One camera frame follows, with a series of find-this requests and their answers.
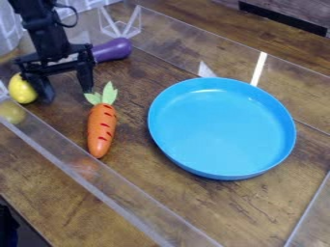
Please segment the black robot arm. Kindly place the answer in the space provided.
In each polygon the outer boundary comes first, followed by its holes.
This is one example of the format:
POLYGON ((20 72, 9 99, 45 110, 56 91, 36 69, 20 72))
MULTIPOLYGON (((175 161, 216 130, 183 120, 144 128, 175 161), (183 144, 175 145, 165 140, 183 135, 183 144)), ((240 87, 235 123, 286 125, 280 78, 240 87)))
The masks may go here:
POLYGON ((14 13, 21 17, 21 26, 28 31, 34 46, 34 52, 20 56, 14 63, 20 69, 21 78, 34 89, 38 98, 45 103, 54 99, 54 89, 49 75, 74 70, 76 77, 86 94, 92 91, 92 68, 94 59, 89 43, 73 44, 68 41, 64 27, 54 8, 65 8, 56 0, 8 0, 14 13))

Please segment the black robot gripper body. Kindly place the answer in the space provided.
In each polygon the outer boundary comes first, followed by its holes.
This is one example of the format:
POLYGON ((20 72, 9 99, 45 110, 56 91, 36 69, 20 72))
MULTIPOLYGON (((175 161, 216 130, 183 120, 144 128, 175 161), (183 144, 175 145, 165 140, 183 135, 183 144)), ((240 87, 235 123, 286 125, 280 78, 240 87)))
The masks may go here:
POLYGON ((16 58, 22 76, 48 76, 70 70, 78 76, 92 75, 92 45, 69 42, 57 17, 25 18, 21 25, 34 47, 33 53, 16 58))

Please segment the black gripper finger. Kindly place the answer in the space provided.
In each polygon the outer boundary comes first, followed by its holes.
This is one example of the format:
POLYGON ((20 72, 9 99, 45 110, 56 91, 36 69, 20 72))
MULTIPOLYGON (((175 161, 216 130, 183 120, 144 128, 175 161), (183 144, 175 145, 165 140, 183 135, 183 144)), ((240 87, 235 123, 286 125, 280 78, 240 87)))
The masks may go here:
POLYGON ((50 84, 48 76, 44 74, 25 72, 21 77, 37 93, 38 100, 46 104, 52 103, 54 100, 54 88, 50 84))
POLYGON ((93 63, 80 62, 76 65, 76 76, 84 94, 89 94, 92 92, 92 86, 93 86, 92 69, 93 69, 93 63))

